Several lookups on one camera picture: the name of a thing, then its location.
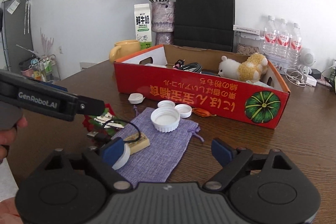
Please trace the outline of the person's left hand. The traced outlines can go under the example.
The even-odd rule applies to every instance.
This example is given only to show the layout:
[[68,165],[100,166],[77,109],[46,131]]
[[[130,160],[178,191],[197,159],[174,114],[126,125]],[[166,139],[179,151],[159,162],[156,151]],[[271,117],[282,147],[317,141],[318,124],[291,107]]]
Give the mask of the person's left hand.
[[27,127],[28,121],[23,115],[20,120],[17,121],[16,125],[9,130],[1,131],[0,133],[0,160],[3,162],[3,159],[7,157],[8,149],[13,144],[17,137],[18,128]]

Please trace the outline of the person's right hand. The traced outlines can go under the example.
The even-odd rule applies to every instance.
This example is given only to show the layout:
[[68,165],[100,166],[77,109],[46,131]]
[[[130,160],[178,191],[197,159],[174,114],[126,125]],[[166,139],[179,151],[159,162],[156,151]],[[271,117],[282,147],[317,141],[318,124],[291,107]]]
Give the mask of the person's right hand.
[[14,197],[0,202],[0,224],[23,224]]

